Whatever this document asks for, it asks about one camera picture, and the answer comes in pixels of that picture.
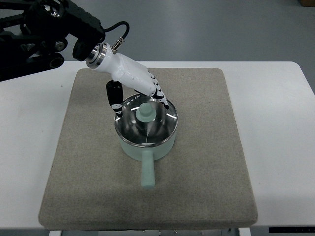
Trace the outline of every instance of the mint green handle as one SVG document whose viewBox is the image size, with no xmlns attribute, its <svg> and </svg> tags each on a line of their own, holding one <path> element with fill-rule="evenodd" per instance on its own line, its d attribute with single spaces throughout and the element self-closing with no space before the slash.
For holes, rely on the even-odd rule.
<svg viewBox="0 0 315 236">
<path fill-rule="evenodd" d="M 151 150 L 142 151 L 141 186 L 149 189 L 156 184 L 154 176 L 153 152 Z"/>
</svg>

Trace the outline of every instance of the green knob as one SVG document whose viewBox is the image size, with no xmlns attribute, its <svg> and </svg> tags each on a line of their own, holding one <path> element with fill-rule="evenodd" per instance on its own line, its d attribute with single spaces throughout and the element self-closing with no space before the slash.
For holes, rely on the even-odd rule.
<svg viewBox="0 0 315 236">
<path fill-rule="evenodd" d="M 136 111 L 136 117 L 141 122 L 153 121 L 157 116 L 157 112 L 153 109 L 150 103 L 142 103 Z"/>
</svg>

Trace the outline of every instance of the gray felt mat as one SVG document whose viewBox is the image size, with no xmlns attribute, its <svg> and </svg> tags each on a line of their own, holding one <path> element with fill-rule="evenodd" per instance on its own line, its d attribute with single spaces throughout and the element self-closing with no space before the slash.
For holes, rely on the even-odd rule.
<svg viewBox="0 0 315 236">
<path fill-rule="evenodd" d="M 170 153 L 155 161 L 156 186 L 121 149 L 108 74 L 78 72 L 49 175 L 40 223 L 51 230 L 205 230 L 249 227 L 257 210 L 223 72 L 150 70 L 175 105 Z M 135 94 L 124 88 L 125 98 Z"/>
</svg>

